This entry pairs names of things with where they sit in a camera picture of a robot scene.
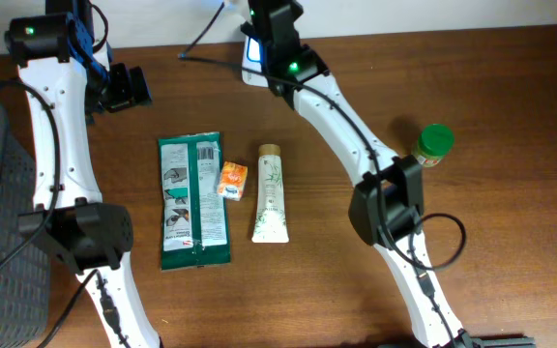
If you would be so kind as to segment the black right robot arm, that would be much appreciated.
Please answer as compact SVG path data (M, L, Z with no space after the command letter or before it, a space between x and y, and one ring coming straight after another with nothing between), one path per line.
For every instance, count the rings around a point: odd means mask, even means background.
M295 27L303 14L295 0L238 2L242 32L258 44L253 73L323 137L353 186L348 209L361 240L388 265L407 307L416 347L533 347L532 337L470 335L451 309L437 272L456 257L434 265L425 245L423 168L400 157L363 122L341 93L330 68Z

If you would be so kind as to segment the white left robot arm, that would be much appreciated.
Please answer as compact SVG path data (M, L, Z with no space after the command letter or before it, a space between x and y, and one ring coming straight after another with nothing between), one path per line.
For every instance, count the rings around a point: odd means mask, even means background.
M132 275L132 221L103 202L87 125L152 98L143 71L114 63L97 41L89 1L47 1L44 13L11 20L5 41L17 65L15 85L29 104L36 156L32 210L20 233L78 276L113 347L160 347Z

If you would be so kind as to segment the small orange box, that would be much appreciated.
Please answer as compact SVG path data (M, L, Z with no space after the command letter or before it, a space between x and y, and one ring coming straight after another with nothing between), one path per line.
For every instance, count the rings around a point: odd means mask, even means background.
M245 190L248 168L226 161L223 164L217 186L217 194L223 198L240 201Z

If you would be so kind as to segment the green lidded jar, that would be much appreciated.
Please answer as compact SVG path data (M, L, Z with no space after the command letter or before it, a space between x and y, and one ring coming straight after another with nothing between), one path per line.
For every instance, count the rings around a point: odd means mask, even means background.
M423 167L437 165L454 146L453 131L442 124L426 126L412 149L412 155Z

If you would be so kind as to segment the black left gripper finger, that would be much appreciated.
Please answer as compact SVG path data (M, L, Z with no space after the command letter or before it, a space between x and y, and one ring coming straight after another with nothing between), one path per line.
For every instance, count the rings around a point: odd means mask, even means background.
M150 105L152 96L143 70L140 67L131 68L130 77L134 102L139 105Z
M107 111L119 112L133 106L134 96L129 70L123 63L111 65L107 88Z

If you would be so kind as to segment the white tube with cork cap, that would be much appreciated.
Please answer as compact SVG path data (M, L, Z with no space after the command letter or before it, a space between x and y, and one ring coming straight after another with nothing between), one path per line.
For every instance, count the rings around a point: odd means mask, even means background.
M280 147L263 144L258 153L257 209L251 240L258 244L286 244L289 236Z

